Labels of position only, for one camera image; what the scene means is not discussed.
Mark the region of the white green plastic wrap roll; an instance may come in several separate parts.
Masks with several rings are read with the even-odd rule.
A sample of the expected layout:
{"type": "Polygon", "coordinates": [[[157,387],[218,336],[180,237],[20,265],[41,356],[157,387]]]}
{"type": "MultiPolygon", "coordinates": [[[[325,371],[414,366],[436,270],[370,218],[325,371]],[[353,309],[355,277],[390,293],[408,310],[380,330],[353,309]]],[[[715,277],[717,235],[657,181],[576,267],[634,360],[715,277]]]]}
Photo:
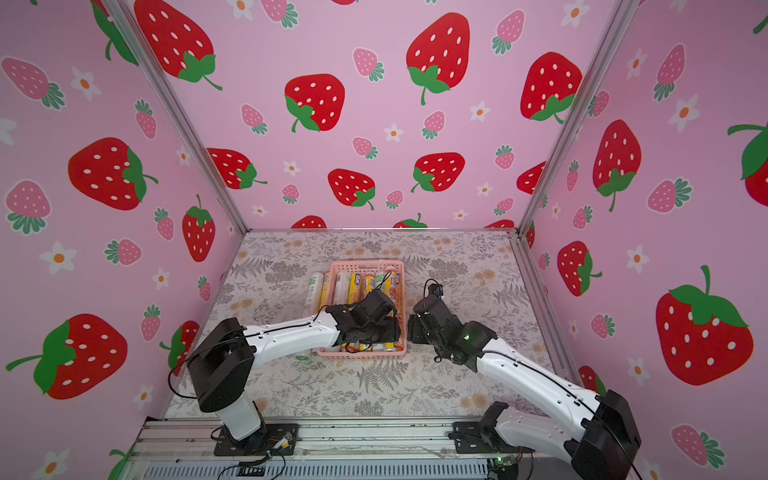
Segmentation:
{"type": "Polygon", "coordinates": [[[375,274],[374,288],[380,290],[386,282],[387,273],[385,271],[379,271],[375,274]]]}
{"type": "Polygon", "coordinates": [[[308,283],[307,313],[314,315],[320,308],[320,299],[325,275],[322,272],[312,273],[308,283]]]}

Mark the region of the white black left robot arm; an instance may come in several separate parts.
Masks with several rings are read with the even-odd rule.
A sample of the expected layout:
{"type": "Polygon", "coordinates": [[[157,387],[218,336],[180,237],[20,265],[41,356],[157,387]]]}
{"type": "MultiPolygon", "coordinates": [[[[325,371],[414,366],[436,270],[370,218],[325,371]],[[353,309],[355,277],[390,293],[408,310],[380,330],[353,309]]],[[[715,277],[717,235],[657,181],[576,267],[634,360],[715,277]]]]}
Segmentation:
{"type": "Polygon", "coordinates": [[[199,409],[215,414],[224,432],[242,443],[268,432],[245,391],[254,368],[305,350],[385,343],[399,335],[395,303],[375,289],[360,302],[324,306],[314,315],[273,326],[225,319],[189,355],[186,368],[199,409]]]}

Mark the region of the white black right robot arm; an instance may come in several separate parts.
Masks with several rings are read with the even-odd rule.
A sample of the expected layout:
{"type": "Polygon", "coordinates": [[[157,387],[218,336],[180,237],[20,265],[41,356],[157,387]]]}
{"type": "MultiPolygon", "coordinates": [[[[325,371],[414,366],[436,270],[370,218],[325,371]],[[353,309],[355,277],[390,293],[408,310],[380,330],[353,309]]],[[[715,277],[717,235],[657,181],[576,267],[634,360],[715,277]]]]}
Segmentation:
{"type": "Polygon", "coordinates": [[[490,427],[505,444],[567,462],[583,479],[627,479],[635,470],[642,441],[623,396],[600,394],[546,370],[485,325],[461,322],[436,293],[414,306],[412,318],[438,359],[501,383],[545,413],[507,406],[491,414],[490,427]]]}

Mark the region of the pink perforated plastic basket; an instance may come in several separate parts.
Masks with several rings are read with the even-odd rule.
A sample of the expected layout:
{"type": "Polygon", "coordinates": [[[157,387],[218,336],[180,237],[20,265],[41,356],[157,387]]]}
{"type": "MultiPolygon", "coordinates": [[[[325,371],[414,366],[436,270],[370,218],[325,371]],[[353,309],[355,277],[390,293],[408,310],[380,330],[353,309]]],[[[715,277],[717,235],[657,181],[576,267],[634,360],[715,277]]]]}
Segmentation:
{"type": "MultiPolygon", "coordinates": [[[[330,267],[331,283],[329,289],[328,303],[333,302],[334,287],[336,282],[336,276],[340,271],[348,271],[350,274],[359,272],[362,274],[371,273],[376,274],[379,271],[387,271],[388,269],[394,269],[398,272],[399,276],[399,293],[400,297],[398,304],[395,304],[397,309],[397,318],[401,328],[401,335],[399,338],[400,349],[397,351],[387,352],[384,350],[384,344],[373,344],[373,350],[358,354],[342,353],[341,346],[332,346],[328,348],[318,348],[317,353],[321,357],[329,359],[401,359],[405,356],[407,350],[407,320],[405,315],[405,266],[402,261],[392,259],[377,259],[377,260],[340,260],[336,261],[330,267]]],[[[380,289],[386,294],[384,285],[380,289]]]]}

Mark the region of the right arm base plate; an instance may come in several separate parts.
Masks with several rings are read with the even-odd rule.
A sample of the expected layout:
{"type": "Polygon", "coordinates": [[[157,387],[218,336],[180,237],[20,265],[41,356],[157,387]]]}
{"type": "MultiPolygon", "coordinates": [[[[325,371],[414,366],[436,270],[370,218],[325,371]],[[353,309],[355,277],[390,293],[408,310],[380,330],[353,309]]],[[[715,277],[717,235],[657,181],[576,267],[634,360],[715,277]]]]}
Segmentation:
{"type": "Polygon", "coordinates": [[[488,426],[479,421],[457,421],[452,425],[448,438],[454,442],[459,454],[529,454],[534,450],[506,443],[488,426]]]}

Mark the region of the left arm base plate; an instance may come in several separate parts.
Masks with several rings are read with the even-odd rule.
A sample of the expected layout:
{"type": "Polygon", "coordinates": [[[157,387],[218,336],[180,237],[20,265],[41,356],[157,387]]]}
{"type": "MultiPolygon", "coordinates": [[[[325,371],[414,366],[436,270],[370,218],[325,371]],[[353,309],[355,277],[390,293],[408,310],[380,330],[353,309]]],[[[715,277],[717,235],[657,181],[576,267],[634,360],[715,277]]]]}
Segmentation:
{"type": "Polygon", "coordinates": [[[211,433],[216,443],[215,456],[291,456],[298,439],[299,425],[295,423],[267,423],[250,436],[236,440],[229,429],[219,426],[211,433]]]}

